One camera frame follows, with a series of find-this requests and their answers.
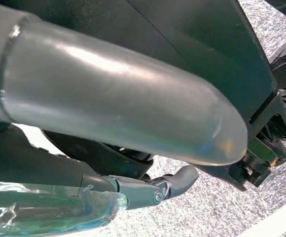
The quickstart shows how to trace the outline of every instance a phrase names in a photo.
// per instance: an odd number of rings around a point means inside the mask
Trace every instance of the bolt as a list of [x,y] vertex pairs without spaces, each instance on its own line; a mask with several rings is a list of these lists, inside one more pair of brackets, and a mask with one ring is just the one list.
[[158,189],[158,190],[155,191],[154,202],[155,204],[159,204],[160,202],[161,202],[161,200],[163,200],[163,193],[161,192],[161,190]]

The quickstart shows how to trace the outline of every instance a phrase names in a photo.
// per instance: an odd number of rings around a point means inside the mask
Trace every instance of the gray speckled carpet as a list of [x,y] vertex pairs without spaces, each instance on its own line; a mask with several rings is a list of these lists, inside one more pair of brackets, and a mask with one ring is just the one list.
[[[240,3],[269,61],[286,46],[286,17],[263,0]],[[149,174],[154,178],[175,173],[183,165],[155,157]],[[124,211],[106,227],[69,236],[235,237],[286,204],[286,164],[274,168],[258,189],[247,184],[245,193],[199,173],[185,195],[155,207]]]

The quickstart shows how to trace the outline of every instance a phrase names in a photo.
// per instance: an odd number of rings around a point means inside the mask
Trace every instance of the clear plastic wrap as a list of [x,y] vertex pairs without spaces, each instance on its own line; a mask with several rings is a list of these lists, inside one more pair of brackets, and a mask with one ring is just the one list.
[[93,229],[127,207],[123,194],[91,188],[0,182],[0,236]]

